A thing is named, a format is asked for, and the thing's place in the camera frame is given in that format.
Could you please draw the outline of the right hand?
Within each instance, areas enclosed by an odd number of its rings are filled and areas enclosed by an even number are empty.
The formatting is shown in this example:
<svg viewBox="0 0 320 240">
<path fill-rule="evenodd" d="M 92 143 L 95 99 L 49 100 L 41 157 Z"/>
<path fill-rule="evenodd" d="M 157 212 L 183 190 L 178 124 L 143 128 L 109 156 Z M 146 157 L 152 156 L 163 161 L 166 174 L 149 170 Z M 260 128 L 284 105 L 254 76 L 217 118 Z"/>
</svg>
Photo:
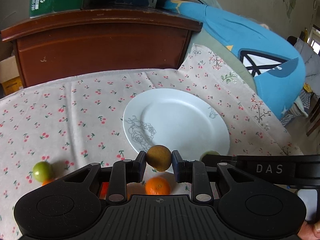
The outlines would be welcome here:
<svg viewBox="0 0 320 240">
<path fill-rule="evenodd" d="M 307 221 L 304 221 L 298 237 L 301 240 L 318 240 L 320 239 L 320 221 L 315 224 L 310 224 Z"/>
</svg>

